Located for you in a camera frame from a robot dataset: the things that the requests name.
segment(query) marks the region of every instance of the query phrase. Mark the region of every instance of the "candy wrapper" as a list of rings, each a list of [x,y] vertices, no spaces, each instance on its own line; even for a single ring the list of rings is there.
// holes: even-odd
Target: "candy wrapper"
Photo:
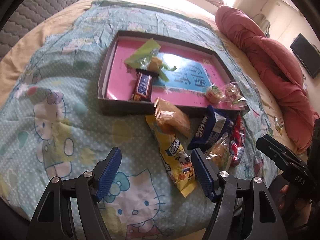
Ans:
[[[165,68],[169,71],[175,71],[176,67],[170,69],[166,63],[162,62],[161,59],[156,57],[156,55],[159,53],[160,47],[161,46],[156,41],[150,39],[139,49],[137,49],[137,51],[129,58],[125,59],[124,63],[132,68],[140,68],[158,73],[159,78],[165,82],[168,82],[169,79],[162,71],[162,68]]]
[[[153,56],[159,53],[160,45],[153,39],[148,40],[139,49],[136,50],[124,63],[132,68],[147,69]]]
[[[232,128],[233,122],[228,115],[209,105],[195,136],[188,145],[188,150],[199,147],[202,152],[205,152],[213,146],[224,133],[230,135]]]
[[[222,137],[204,154],[207,160],[214,162],[220,171],[228,171],[231,164],[230,140],[228,134]]]
[[[211,85],[206,89],[205,96],[211,104],[218,104],[220,102],[227,102],[230,107],[247,106],[247,100],[242,96],[240,90],[240,82],[231,82],[221,88],[215,84]]]
[[[158,125],[171,125],[184,136],[190,136],[190,120],[185,113],[183,113],[174,104],[161,98],[156,98],[154,104]]]
[[[230,154],[231,154],[231,165],[237,166],[242,158],[244,153],[244,143],[245,143],[245,128],[242,123],[241,116],[238,115],[236,119],[236,124],[233,127],[233,132],[231,135],[231,146],[230,146]]]
[[[224,95],[222,91],[213,84],[207,88],[205,96],[211,104],[218,104],[223,99]]]
[[[275,127],[276,127],[276,130],[278,131],[278,133],[282,136],[283,127],[284,127],[284,121],[283,121],[282,117],[280,117],[280,119],[278,119],[275,116]]]
[[[189,156],[170,125],[159,126],[154,115],[146,116],[147,123],[153,132],[160,148],[164,167],[184,197],[196,188],[194,170]]]
[[[136,69],[136,74],[137,81],[130,100],[151,102],[153,80],[158,78],[158,74],[140,68]]]

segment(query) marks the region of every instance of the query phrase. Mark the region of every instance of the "bed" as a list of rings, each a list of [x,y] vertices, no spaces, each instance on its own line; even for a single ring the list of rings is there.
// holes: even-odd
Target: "bed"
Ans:
[[[108,230],[116,239],[176,239],[205,228],[214,204],[200,185],[187,198],[179,193],[158,165],[159,148],[143,116],[100,115],[96,82],[119,29],[147,30],[213,49],[244,82],[251,111],[244,116],[245,155],[230,171],[236,177],[260,176],[269,186],[278,174],[255,148],[255,140],[266,133],[296,150],[285,129],[282,136],[275,129],[274,117],[282,116],[275,99],[246,55],[219,33],[214,15],[185,0],[81,0],[27,33],[0,62],[0,196],[30,220],[49,178],[77,177],[118,146],[123,153],[119,194],[100,203]],[[41,109],[52,105],[55,115],[43,116]],[[59,125],[50,129],[51,121]],[[191,120],[193,131],[199,122]],[[58,141],[68,140],[68,149],[59,163],[48,163],[43,149],[60,152],[48,140],[54,133]],[[185,148],[188,142],[181,138]],[[120,194],[125,185],[131,185],[130,200]],[[148,193],[141,217],[121,216],[121,206],[140,205],[140,191]],[[75,202],[72,207],[77,236],[83,239]]]

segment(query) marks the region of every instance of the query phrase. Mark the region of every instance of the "beige mattress edge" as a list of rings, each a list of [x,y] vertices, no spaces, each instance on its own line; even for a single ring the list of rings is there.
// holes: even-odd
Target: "beige mattress edge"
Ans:
[[[51,16],[50,18],[39,24],[37,27],[35,27],[33,30],[31,30],[29,33],[27,33],[8,52],[8,54],[0,62],[0,107],[7,100],[8,95],[13,88],[17,78],[23,72],[33,53],[43,45],[45,38],[49,35],[62,33],[70,29],[73,22],[87,9],[90,8],[92,1],[94,0],[81,0]],[[288,138],[285,129],[282,136],[280,136],[275,129],[274,117],[276,116],[280,118],[282,116],[282,112],[274,97],[262,83],[257,71],[253,68],[246,55],[219,32],[215,24],[214,15],[186,0],[122,1],[162,8],[163,10],[173,11],[179,14],[183,14],[187,17],[198,18],[210,24],[224,42],[230,55],[239,64],[239,66],[241,66],[243,71],[256,83],[257,89],[260,92],[262,98],[264,110],[268,114],[272,126],[274,138],[296,152],[297,148],[294,143]]]

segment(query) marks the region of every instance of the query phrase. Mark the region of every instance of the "metal screw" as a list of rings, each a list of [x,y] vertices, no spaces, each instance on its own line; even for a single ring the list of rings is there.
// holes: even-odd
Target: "metal screw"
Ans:
[[[259,178],[259,177],[254,177],[253,180],[254,180],[256,183],[261,183],[261,182],[262,182],[262,179]]]
[[[92,176],[92,171],[86,171],[83,176],[85,176],[86,178],[89,178]]]
[[[227,173],[226,171],[221,171],[220,176],[226,178],[229,176],[229,173]]]
[[[59,177],[53,177],[52,179],[51,179],[51,182],[52,183],[57,183],[59,181]]]

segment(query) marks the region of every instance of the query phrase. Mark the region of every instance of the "television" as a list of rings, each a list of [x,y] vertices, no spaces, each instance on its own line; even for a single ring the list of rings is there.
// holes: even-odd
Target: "television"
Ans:
[[[312,78],[320,72],[320,52],[301,33],[290,45],[293,53]]]

